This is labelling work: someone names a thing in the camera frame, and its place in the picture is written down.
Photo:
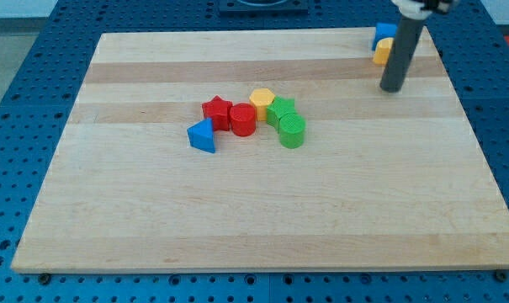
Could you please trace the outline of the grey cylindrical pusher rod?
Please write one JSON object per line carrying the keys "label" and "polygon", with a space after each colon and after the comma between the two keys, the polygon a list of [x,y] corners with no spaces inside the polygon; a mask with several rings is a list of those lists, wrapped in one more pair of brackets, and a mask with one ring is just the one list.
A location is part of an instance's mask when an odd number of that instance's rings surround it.
{"label": "grey cylindrical pusher rod", "polygon": [[402,89],[424,24],[424,19],[401,16],[379,84],[385,92],[398,93]]}

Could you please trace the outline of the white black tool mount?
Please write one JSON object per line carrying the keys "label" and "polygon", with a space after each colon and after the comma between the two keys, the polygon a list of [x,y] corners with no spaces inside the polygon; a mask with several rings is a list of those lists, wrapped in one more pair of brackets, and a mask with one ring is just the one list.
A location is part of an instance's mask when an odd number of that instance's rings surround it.
{"label": "white black tool mount", "polygon": [[448,14],[459,0],[391,0],[400,13],[409,19],[427,19],[431,14]]}

